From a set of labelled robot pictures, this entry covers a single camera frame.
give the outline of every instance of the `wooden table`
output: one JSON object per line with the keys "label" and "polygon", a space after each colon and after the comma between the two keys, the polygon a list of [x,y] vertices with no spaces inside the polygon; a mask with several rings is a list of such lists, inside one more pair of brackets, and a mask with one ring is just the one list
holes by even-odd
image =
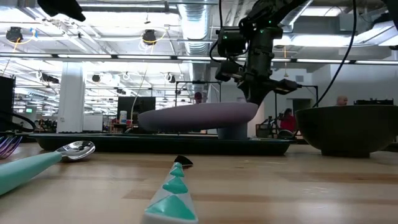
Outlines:
{"label": "wooden table", "polygon": [[[39,151],[23,144],[10,160]],[[0,197],[0,223],[138,224],[174,158],[96,153],[57,164]],[[339,159],[291,146],[286,157],[188,158],[195,166],[186,180],[200,223],[398,223],[394,152]]]}

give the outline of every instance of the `spoon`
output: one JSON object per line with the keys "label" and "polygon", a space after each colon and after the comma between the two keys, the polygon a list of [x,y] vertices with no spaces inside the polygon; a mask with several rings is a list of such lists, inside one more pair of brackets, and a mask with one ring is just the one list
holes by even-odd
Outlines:
{"label": "spoon", "polygon": [[60,161],[77,161],[95,151],[90,141],[77,141],[62,146],[54,152],[31,156],[0,165],[0,195],[28,182]]}

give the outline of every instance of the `woman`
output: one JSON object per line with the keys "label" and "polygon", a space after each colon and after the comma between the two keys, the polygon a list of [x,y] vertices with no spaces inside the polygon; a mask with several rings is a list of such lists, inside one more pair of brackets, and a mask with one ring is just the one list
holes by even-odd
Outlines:
{"label": "woman", "polygon": [[287,108],[285,110],[283,118],[280,121],[280,129],[294,132],[295,127],[296,119],[292,115],[292,109]]}

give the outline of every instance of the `red shirt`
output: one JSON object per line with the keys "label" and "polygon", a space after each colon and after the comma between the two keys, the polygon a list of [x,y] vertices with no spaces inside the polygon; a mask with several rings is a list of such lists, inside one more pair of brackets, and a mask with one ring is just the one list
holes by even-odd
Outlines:
{"label": "red shirt", "polygon": [[296,119],[293,116],[283,118],[283,120],[280,122],[281,130],[289,130],[291,132],[294,132],[295,127]]}

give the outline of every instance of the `fork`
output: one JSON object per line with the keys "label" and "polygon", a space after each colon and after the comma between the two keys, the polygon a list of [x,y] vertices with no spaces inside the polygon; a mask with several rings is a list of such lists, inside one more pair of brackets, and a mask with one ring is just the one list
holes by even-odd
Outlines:
{"label": "fork", "polygon": [[22,136],[8,136],[0,138],[0,159],[6,159],[21,143]]}

